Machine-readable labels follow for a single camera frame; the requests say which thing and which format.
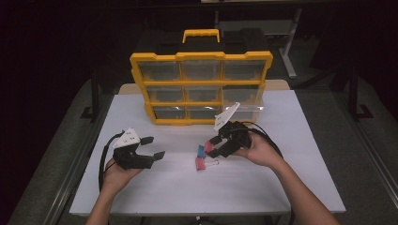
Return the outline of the grey metal rail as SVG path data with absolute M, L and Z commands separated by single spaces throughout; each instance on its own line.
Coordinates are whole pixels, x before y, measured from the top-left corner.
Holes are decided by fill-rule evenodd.
M 378 154 L 376 146 L 372 143 L 370 136 L 366 133 L 363 125 L 360 123 L 361 119 L 371 119 L 373 115 L 363 104 L 360 104 L 360 112 L 351 112 L 349 103 L 344 99 L 342 94 L 333 93 L 333 97 L 340 110 L 343 112 L 345 119 L 360 139 L 360 142 L 375 169 L 375 173 L 385 190 L 388 192 L 391 201 L 394 203 L 395 207 L 398 208 L 398 182 L 391 175 L 390 170 L 382 160 L 382 157 Z
M 103 94 L 85 96 L 77 106 L 72 104 L 71 112 L 66 115 L 67 124 L 55 133 L 55 146 L 50 148 L 55 159 L 51 161 L 50 171 L 60 180 L 43 225 L 57 225 L 66 211 L 82 180 L 113 98 Z

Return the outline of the person's left hand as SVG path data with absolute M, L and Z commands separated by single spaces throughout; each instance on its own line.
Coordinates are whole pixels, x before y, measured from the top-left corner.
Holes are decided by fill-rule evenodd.
M 115 196 L 141 171 L 142 169 L 124 170 L 116 164 L 113 158 L 111 158 L 106 164 L 104 180 L 100 193 L 104 193 L 107 196 Z

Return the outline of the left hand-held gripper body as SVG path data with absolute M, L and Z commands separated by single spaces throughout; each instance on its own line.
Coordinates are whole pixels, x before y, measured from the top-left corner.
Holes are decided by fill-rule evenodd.
M 113 159 L 124 170 L 150 169 L 152 167 L 155 161 L 153 156 L 143 156 L 136 153 L 141 145 L 140 139 L 136 131 L 129 127 L 114 143 Z

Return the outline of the black metal stand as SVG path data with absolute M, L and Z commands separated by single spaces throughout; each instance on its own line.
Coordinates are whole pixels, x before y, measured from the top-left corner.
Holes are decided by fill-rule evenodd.
M 352 67 L 352 71 L 349 76 L 348 85 L 348 109 L 350 115 L 355 121 L 359 121 L 362 118 L 373 118 L 372 113 L 364 104 L 358 104 L 358 91 L 359 91 L 359 74 L 355 67 Z
M 91 85 L 91 105 L 85 107 L 81 117 L 84 119 L 90 119 L 95 121 L 100 112 L 100 100 L 99 100 L 99 84 L 97 74 L 93 72 L 90 79 Z

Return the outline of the person's right hand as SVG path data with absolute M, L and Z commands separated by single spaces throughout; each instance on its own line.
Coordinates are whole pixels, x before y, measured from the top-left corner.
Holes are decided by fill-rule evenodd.
M 252 163 L 260 166 L 266 166 L 275 170 L 285 161 L 276 152 L 276 150 L 260 135 L 250 132 L 252 145 L 250 148 L 242 147 L 234 155 L 248 159 Z

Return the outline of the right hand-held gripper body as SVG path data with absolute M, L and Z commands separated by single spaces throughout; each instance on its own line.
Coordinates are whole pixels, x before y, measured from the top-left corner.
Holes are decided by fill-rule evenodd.
M 252 145 L 249 128 L 242 122 L 230 120 L 238 107 L 239 103 L 237 102 L 234 106 L 215 116 L 214 130 L 218 133 L 217 136 L 222 137 L 222 141 L 214 145 L 214 148 L 223 147 L 228 156 L 243 146 L 250 147 Z

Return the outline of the clear plastic drawer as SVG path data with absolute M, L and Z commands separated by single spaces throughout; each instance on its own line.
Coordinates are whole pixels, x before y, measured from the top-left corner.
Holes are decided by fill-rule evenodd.
M 264 110 L 262 91 L 257 85 L 225 86 L 222 89 L 224 110 L 239 103 L 239 107 L 230 118 L 231 121 L 255 122 Z

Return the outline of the tan wooden board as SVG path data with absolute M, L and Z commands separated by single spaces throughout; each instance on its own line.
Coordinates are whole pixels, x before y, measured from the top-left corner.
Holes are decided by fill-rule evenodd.
M 267 91 L 274 90 L 289 90 L 290 86 L 285 80 L 266 80 Z M 141 89 L 135 83 L 125 83 L 123 84 L 119 91 L 119 95 L 138 95 L 141 93 Z

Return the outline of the white metal desk stand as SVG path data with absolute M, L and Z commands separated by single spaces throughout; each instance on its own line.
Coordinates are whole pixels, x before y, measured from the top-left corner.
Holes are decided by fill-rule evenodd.
M 214 27 L 223 31 L 236 31 L 242 28 L 260 28 L 265 36 L 285 36 L 285 43 L 279 49 L 283 65 L 290 79 L 294 80 L 298 77 L 291 60 L 289 51 L 292 46 L 301 16 L 302 9 L 295 10 L 292 19 L 287 20 L 243 20 L 243 21 L 225 21 L 220 19 L 220 12 L 215 11 Z

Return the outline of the grid of clear organizer drawers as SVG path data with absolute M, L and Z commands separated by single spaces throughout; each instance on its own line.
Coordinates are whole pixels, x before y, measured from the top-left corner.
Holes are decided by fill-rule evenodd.
M 262 94 L 264 60 L 140 62 L 138 71 L 145 85 L 145 105 L 158 121 L 212 121 L 224 111 L 225 86 L 257 85 Z

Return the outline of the yellow black organizer box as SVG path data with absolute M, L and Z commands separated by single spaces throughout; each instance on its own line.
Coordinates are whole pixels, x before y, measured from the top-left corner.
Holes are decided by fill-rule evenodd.
M 258 28 L 146 30 L 130 57 L 132 77 L 156 125 L 212 124 L 234 105 L 233 121 L 255 121 L 264 110 L 272 61 Z

